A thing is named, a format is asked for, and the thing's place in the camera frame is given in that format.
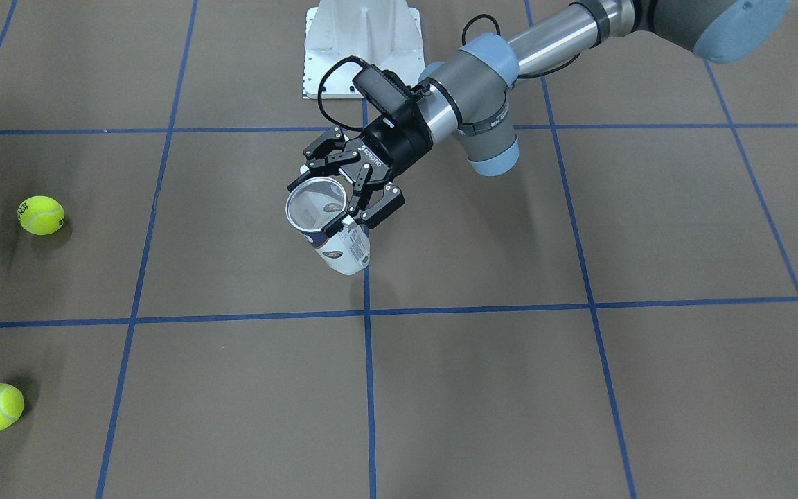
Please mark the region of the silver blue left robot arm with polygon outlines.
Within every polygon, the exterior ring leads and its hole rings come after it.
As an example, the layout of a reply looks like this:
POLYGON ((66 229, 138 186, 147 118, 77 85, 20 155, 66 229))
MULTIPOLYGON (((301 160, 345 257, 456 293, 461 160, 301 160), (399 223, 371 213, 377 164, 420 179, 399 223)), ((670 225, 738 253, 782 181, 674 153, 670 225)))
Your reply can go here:
POLYGON ((402 77, 357 55, 335 61, 314 79, 316 101, 330 76, 345 65, 358 70, 351 87, 379 117, 358 127, 330 120, 304 149, 297 180, 288 186, 286 218, 308 240, 357 227, 377 227, 403 205, 395 179, 454 136, 474 170, 497 176, 519 157, 508 95, 519 83, 572 64, 612 37, 646 31, 697 58, 740 60, 778 28, 788 1, 572 1, 560 12, 512 38, 499 30, 463 40, 447 61, 402 77))

